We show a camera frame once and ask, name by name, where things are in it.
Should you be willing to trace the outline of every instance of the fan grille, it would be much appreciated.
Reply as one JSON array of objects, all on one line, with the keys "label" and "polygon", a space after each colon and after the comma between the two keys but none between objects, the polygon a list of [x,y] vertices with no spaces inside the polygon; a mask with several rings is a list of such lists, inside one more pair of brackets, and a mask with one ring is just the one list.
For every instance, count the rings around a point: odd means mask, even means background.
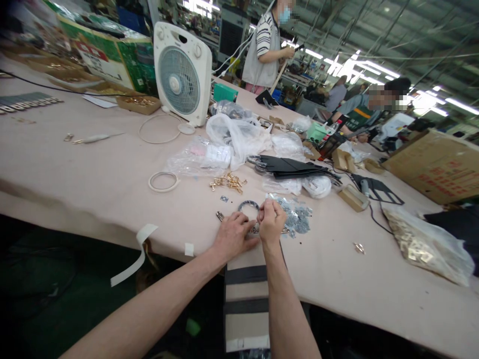
[{"label": "fan grille", "polygon": [[166,47],[158,60],[161,86],[173,108],[189,115],[200,102],[200,81],[188,56],[174,46]]}]

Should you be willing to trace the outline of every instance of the green vest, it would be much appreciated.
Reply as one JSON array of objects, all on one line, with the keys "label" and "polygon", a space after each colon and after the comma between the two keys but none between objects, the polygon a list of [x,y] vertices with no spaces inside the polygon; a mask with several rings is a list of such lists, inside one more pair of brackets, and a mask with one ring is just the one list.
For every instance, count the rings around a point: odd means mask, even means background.
[{"label": "green vest", "polygon": [[361,105],[359,105],[347,114],[349,119],[345,125],[352,132],[359,130],[361,127],[364,127],[371,118],[371,116],[374,114],[374,111],[369,110],[366,106],[362,105],[362,103],[363,95],[361,95]]}]

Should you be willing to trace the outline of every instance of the ceiling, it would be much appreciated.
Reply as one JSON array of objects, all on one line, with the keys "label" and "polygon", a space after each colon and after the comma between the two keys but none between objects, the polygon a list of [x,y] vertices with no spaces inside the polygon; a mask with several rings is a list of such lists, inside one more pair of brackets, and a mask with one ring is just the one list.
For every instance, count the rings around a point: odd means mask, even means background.
[{"label": "ceiling", "polygon": [[[259,18],[268,6],[251,0],[248,13]],[[418,89],[441,85],[440,97],[479,106],[479,0],[297,0],[283,27],[326,58],[339,54],[344,63],[361,50],[358,60],[408,76]]]}]

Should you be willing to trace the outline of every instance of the box fan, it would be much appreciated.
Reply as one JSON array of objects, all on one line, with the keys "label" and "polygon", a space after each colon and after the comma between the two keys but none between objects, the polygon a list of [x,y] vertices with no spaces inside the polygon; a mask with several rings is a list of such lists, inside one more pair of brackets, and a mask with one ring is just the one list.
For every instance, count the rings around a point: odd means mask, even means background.
[{"label": "box fan", "polygon": [[204,125],[211,92],[211,50],[166,22],[156,23],[153,43],[160,101],[193,126]]}]

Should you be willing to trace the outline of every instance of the face mask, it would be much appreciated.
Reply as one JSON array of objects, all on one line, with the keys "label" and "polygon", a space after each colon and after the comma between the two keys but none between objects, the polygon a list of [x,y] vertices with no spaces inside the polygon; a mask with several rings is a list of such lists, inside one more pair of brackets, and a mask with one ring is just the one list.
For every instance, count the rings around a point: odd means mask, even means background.
[{"label": "face mask", "polygon": [[282,13],[279,14],[279,23],[288,22],[289,17],[291,16],[291,10],[286,6]]}]

